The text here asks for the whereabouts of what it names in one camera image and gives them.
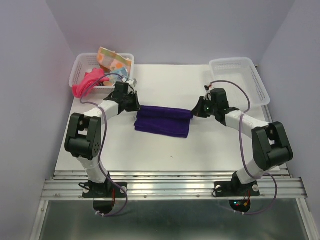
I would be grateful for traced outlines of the purple towel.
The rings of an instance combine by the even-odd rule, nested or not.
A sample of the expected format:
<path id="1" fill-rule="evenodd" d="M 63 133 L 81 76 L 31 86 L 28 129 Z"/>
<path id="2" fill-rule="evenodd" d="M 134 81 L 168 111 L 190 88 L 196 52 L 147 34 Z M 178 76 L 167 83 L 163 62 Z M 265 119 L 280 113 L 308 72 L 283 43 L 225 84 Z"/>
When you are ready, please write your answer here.
<path id="1" fill-rule="evenodd" d="M 161 106 L 141 106 L 137 112 L 134 128 L 136 131 L 187 138 L 193 114 L 190 110 Z"/>

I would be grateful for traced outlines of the pink towel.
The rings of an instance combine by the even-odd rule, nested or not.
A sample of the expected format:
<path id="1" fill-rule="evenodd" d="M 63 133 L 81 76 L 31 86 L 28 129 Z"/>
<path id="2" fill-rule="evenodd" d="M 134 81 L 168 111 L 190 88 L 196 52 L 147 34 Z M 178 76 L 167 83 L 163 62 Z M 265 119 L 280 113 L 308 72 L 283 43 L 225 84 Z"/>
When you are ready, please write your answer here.
<path id="1" fill-rule="evenodd" d="M 79 99 L 84 94 L 85 90 L 88 90 L 89 87 L 104 74 L 105 72 L 101 68 L 93 68 L 91 72 L 86 72 L 79 84 L 72 85 L 71 91 L 73 96 Z"/>

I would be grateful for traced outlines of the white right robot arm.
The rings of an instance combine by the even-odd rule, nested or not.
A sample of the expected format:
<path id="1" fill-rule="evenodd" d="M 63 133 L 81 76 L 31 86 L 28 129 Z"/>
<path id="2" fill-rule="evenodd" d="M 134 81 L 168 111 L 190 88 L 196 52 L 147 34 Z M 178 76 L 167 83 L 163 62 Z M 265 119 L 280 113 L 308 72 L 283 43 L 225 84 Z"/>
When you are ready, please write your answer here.
<path id="1" fill-rule="evenodd" d="M 195 117 L 213 116 L 225 127 L 238 131 L 240 154 L 244 158 L 242 136 L 246 135 L 252 142 L 253 159 L 236 171 L 230 182 L 231 192 L 242 195 L 248 190 L 248 184 L 262 177 L 270 169 L 291 161 L 294 153 L 281 122 L 266 122 L 247 115 L 236 107 L 230 107 L 227 93 L 223 88 L 206 88 L 196 107 L 191 111 Z"/>

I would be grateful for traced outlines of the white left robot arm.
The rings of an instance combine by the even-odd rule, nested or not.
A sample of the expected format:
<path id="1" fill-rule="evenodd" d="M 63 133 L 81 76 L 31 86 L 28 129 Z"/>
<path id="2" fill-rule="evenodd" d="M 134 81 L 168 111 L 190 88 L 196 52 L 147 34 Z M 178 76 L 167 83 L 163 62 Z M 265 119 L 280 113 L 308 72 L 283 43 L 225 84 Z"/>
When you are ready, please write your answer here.
<path id="1" fill-rule="evenodd" d="M 114 91 L 100 104 L 86 102 L 94 108 L 85 113 L 73 113 L 69 118 L 64 148 L 85 169 L 88 181 L 94 183 L 94 191 L 100 197 L 111 193 L 108 171 L 101 160 L 106 140 L 108 120 L 122 112 L 140 110 L 138 92 L 128 82 L 117 82 Z"/>

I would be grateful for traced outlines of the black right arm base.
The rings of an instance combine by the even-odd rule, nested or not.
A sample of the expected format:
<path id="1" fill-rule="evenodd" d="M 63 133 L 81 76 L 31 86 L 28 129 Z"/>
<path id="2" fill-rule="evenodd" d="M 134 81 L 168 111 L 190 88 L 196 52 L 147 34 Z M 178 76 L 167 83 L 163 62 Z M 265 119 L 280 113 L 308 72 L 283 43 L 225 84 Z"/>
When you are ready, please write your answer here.
<path id="1" fill-rule="evenodd" d="M 256 180 L 242 184 L 236 173 L 232 174 L 231 180 L 216 181 L 212 191 L 214 198 L 229 198 L 232 210 L 243 215 L 247 214 L 251 208 L 251 198 L 260 195 Z"/>

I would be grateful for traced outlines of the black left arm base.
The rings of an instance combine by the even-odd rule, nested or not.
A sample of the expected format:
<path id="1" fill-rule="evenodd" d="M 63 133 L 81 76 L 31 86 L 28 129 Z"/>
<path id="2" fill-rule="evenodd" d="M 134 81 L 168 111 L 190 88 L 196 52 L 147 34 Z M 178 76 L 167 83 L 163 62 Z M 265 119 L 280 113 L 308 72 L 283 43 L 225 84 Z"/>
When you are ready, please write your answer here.
<path id="1" fill-rule="evenodd" d="M 78 184 L 82 188 L 84 199 L 93 199 L 93 209 L 96 215 L 101 217 L 114 217 L 124 211 L 128 204 L 128 183 L 114 182 L 108 176 L 104 183 L 96 183 L 88 180 Z M 115 209 L 116 201 L 123 199 L 124 204 Z"/>

